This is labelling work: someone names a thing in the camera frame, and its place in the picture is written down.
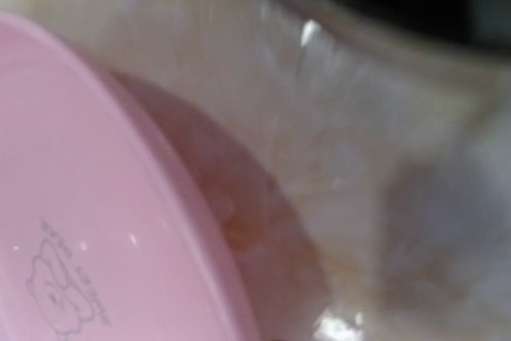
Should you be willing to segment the light pink plate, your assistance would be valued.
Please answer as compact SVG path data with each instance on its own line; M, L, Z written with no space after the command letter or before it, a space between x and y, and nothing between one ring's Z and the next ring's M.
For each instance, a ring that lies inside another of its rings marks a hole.
M120 82L1 15L1 337L257 340L232 254Z

